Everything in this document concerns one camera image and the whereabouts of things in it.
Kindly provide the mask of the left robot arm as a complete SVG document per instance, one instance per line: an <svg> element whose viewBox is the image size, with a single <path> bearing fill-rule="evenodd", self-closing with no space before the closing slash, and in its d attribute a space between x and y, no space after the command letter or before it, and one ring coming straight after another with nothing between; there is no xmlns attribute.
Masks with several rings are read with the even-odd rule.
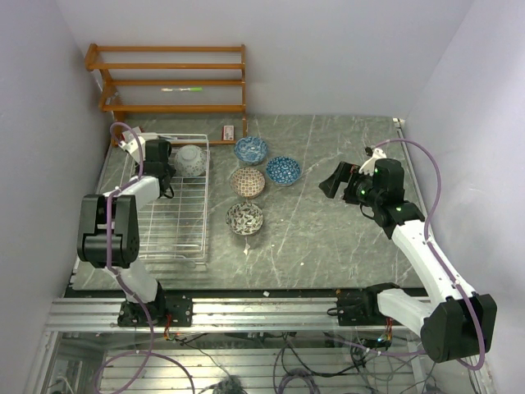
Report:
<svg viewBox="0 0 525 394"><path fill-rule="evenodd" d="M169 163L166 140L144 143L144 160L136 175L113 192L86 195L81 202L77 255L94 268L105 270L126 295L117 323L121 327L157 326L167 317L162 286L139 258L138 214L141 208L172 192L176 174Z"/></svg>

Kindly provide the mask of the white petal pattern bowl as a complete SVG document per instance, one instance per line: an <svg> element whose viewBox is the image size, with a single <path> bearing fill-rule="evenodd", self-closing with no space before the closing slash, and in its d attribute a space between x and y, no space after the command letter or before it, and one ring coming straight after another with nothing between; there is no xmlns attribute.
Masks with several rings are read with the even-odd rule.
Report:
<svg viewBox="0 0 525 394"><path fill-rule="evenodd" d="M176 152L174 167L178 176L197 177L205 173L206 162L205 152L197 145L188 144Z"/></svg>

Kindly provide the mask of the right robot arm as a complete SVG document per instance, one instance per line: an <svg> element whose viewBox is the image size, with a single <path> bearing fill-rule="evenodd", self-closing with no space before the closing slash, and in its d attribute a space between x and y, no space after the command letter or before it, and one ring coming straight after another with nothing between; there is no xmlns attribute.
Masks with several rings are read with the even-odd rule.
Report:
<svg viewBox="0 0 525 394"><path fill-rule="evenodd" d="M497 312L491 295L464 281L442 250L432 243L425 217L404 197L404 169L392 158L370 158L364 165L341 162L319 188L332 199L345 184L343 200L370 208L372 219L411 263L427 295L425 304L394 283L367 288L363 318L377 325L387 318L401 323L422 341L436 363L482 358L491 348Z"/></svg>

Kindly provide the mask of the red patterned bowl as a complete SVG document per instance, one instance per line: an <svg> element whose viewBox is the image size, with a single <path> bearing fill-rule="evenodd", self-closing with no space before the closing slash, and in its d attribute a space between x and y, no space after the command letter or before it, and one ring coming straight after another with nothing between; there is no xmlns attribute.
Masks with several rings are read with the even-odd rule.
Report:
<svg viewBox="0 0 525 394"><path fill-rule="evenodd" d="M226 213L226 225L240 236L251 236L263 226L263 211L253 203L233 204Z"/></svg>

